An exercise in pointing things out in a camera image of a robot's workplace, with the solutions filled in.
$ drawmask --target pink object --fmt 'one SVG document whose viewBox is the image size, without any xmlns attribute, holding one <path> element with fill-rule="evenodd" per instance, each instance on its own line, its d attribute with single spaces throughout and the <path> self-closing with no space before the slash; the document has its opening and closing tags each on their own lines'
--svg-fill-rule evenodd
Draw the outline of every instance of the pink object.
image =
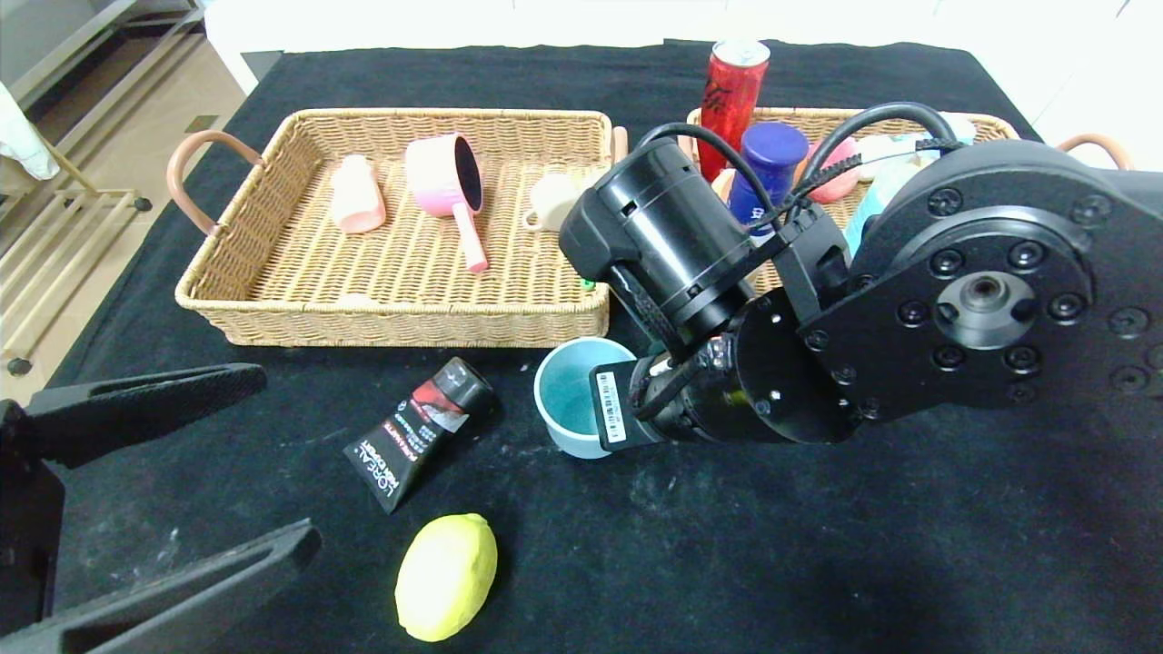
<svg viewBox="0 0 1163 654">
<path fill-rule="evenodd" d="M 472 272 L 488 268 L 472 216 L 480 212 L 484 191 L 472 148 L 459 133 L 420 138 L 404 152 L 408 189 L 420 208 L 438 218 L 455 216 L 461 250 Z"/>
<path fill-rule="evenodd" d="M 815 152 L 816 148 L 819 147 L 820 147 L 819 142 L 813 143 L 812 147 L 807 149 L 807 156 L 804 157 L 804 161 L 811 159 L 812 154 Z M 836 145 L 836 149 L 833 150 L 830 155 L 828 155 L 828 158 L 825 159 L 823 162 L 823 168 L 828 168 L 829 165 L 841 159 L 847 159 L 848 157 L 851 157 L 854 155 L 856 155 L 856 140 L 849 136 L 848 138 L 841 141 L 840 144 Z M 825 184 L 823 186 L 820 186 L 815 191 L 812 191 L 811 193 L 807 194 L 807 197 L 820 202 L 821 205 L 826 205 L 828 202 L 835 202 L 836 200 L 851 193 L 852 190 L 856 189 L 856 183 L 858 180 L 859 180 L 859 169 L 854 168 L 852 170 L 849 170 L 848 172 L 841 175 L 840 177 L 833 179 L 832 182 Z"/>
<path fill-rule="evenodd" d="M 331 175 L 331 220 L 347 234 L 370 232 L 384 225 L 384 197 L 376 173 L 363 155 L 348 155 Z"/>
</svg>

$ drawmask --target black table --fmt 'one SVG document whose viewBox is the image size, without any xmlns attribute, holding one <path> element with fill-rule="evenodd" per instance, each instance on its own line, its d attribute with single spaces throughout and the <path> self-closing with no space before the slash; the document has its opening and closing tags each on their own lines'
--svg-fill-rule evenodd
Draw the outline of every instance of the black table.
<svg viewBox="0 0 1163 654">
<path fill-rule="evenodd" d="M 1029 125 L 968 54 L 771 43 L 762 104 L 909 99 Z M 230 121 L 256 148 L 331 106 L 598 109 L 632 138 L 698 104 L 708 44 L 365 50 L 283 57 Z M 211 151 L 191 196 L 217 215 L 245 165 Z M 222 652 L 428 649 L 395 624 L 413 534 L 445 513 L 492 524 L 492 595 L 464 652 L 1147 652 L 1163 607 L 1157 417 L 1050 420 L 947 407 L 835 447 L 655 446 L 570 458 L 531 403 L 544 350 L 238 348 L 179 308 L 201 234 L 171 205 L 52 379 L 227 361 L 270 388 L 166 439 L 63 474 L 58 605 L 311 517 L 324 547 Z M 615 307 L 612 337 L 644 339 Z M 502 411 L 454 439 L 385 516 L 341 447 L 452 354 Z"/>
</svg>

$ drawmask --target white cup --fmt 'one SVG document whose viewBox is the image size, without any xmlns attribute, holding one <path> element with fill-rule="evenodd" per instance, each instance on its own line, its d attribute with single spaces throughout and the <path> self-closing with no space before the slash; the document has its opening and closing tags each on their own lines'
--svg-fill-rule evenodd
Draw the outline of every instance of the white cup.
<svg viewBox="0 0 1163 654">
<path fill-rule="evenodd" d="M 533 399 L 550 438 L 566 454 L 578 458 L 601 458 L 598 418 L 590 394 L 590 371 L 604 363 L 634 361 L 626 346 L 583 336 L 558 346 L 537 367 Z"/>
<path fill-rule="evenodd" d="M 561 232 L 562 222 L 570 214 L 573 204 L 582 196 L 582 190 L 569 175 L 550 172 L 529 189 L 529 204 L 533 209 L 525 214 L 522 223 L 526 229 L 535 232 Z"/>
</svg>

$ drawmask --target white mug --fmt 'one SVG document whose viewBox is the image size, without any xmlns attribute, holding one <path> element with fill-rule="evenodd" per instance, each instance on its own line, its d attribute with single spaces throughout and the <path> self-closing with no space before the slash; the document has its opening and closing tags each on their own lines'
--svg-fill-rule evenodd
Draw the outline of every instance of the white mug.
<svg viewBox="0 0 1163 654">
<path fill-rule="evenodd" d="M 559 232 L 565 216 L 582 196 L 569 175 L 550 172 L 529 189 L 533 209 L 521 221 L 526 229 Z"/>
</svg>

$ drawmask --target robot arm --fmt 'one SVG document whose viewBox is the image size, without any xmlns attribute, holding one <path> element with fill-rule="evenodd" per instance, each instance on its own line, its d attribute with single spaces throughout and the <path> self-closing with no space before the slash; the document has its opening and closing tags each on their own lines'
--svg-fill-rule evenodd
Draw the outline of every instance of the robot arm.
<svg viewBox="0 0 1163 654">
<path fill-rule="evenodd" d="M 939 114 L 892 104 L 820 150 L 901 115 L 948 143 Z M 562 250 L 666 349 L 593 371 L 604 448 L 830 442 L 946 403 L 1163 396 L 1163 283 L 1150 268 L 1163 176 L 1093 170 L 1040 143 L 976 144 L 918 173 L 851 256 L 801 200 L 835 172 L 816 172 L 826 156 L 769 212 L 789 216 L 758 248 L 668 138 L 648 135 L 578 201 Z M 756 298 L 743 278 L 769 260 L 784 286 Z M 625 426 L 611 429 L 611 405 Z"/>
</svg>

